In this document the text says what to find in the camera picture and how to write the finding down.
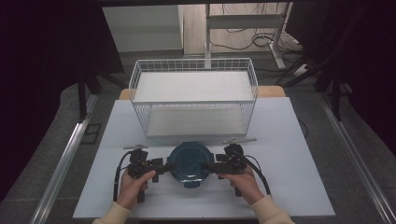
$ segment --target wall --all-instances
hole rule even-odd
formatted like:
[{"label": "wall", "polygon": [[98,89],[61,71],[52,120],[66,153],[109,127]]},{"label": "wall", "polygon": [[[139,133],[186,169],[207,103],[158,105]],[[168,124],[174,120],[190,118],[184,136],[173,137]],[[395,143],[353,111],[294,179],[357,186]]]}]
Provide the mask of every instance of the wall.
[{"label": "wall", "polygon": [[103,7],[118,52],[182,49],[177,6]]}]

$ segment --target white table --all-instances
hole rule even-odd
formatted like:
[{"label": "white table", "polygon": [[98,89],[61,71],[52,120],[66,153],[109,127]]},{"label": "white table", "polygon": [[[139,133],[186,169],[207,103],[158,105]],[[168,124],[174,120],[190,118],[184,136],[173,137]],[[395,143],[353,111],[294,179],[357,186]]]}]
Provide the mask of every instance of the white table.
[{"label": "white table", "polygon": [[[271,188],[273,198],[291,216],[334,216],[317,167],[287,97],[258,99],[247,137],[257,142],[242,144],[255,157]],[[113,196],[116,167],[123,147],[148,145],[148,159],[163,158],[182,141],[198,140],[214,154],[223,153],[223,138],[148,139],[130,101],[114,104],[106,130],[73,217],[101,217]],[[242,198],[234,196],[228,180],[210,175],[197,189],[184,189],[169,173],[159,183],[149,183],[146,201],[131,217],[141,219],[254,218]]]}]

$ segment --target white wire basket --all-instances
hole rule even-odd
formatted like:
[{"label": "white wire basket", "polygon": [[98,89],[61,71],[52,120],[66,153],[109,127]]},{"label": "white wire basket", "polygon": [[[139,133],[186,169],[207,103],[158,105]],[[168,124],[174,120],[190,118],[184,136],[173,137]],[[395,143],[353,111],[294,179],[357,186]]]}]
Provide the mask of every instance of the white wire basket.
[{"label": "white wire basket", "polygon": [[250,59],[140,60],[129,94],[148,137],[245,135],[257,78]]}]

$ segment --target controller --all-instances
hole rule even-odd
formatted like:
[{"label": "controller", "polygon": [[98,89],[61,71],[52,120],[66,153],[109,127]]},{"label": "controller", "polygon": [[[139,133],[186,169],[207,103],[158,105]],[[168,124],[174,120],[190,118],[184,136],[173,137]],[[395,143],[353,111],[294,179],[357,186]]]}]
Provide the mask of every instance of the controller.
[{"label": "controller", "polygon": [[[153,183],[158,183],[160,178],[159,175],[163,175],[165,172],[169,172],[175,169],[175,165],[173,163],[166,163],[163,164],[163,158],[153,159],[147,161],[148,152],[142,150],[143,148],[147,148],[146,146],[136,145],[134,147],[125,147],[124,149],[133,149],[133,151],[127,152],[122,160],[125,158],[126,155],[130,154],[130,164],[127,166],[128,175],[133,179],[138,179],[142,175],[150,172],[155,171],[155,176],[152,177]],[[116,191],[118,191],[118,181],[120,177],[120,166],[116,173],[116,182],[117,186],[115,185],[114,188],[114,201],[117,200]],[[145,201],[145,191],[139,190],[137,195],[137,202],[143,203]]]},{"label": "controller", "polygon": [[[230,144],[224,148],[225,154],[216,154],[218,162],[203,163],[203,168],[208,169],[211,174],[239,175],[247,168],[247,163],[242,159],[244,149],[238,144],[242,142],[256,141],[257,139],[230,140],[224,144]],[[234,188],[235,196],[241,197],[242,193],[238,188]]]}]

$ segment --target hand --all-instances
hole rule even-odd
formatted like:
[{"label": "hand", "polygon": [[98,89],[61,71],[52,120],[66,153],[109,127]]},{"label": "hand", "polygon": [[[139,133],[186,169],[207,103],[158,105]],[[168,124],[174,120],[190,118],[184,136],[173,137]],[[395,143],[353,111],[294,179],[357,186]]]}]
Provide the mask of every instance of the hand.
[{"label": "hand", "polygon": [[231,187],[237,187],[242,192],[242,197],[250,205],[258,202],[264,197],[259,189],[259,186],[257,185],[256,179],[254,178],[253,170],[250,166],[248,166],[245,171],[240,175],[217,175],[229,179],[231,182]]},{"label": "hand", "polygon": [[129,210],[134,209],[139,190],[148,189],[148,180],[154,176],[155,171],[150,171],[138,179],[133,179],[128,175],[128,171],[125,171],[121,178],[120,196],[116,203]]}]

